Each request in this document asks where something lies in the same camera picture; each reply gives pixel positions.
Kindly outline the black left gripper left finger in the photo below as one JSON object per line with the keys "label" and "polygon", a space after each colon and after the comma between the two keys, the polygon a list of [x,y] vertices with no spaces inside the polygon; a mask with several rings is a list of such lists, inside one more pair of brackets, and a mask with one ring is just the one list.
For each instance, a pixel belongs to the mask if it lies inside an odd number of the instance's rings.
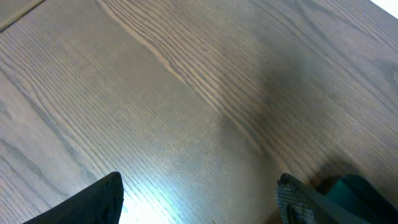
{"label": "black left gripper left finger", "polygon": [[123,201],[121,174],[112,172],[26,224],[118,224]]}

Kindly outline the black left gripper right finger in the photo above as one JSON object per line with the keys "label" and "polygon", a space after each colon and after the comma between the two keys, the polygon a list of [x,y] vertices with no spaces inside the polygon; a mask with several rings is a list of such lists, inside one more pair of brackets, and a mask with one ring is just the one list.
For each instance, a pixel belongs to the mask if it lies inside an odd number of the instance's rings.
{"label": "black left gripper right finger", "polygon": [[366,223],[288,173],[277,181],[276,200],[284,223]]}

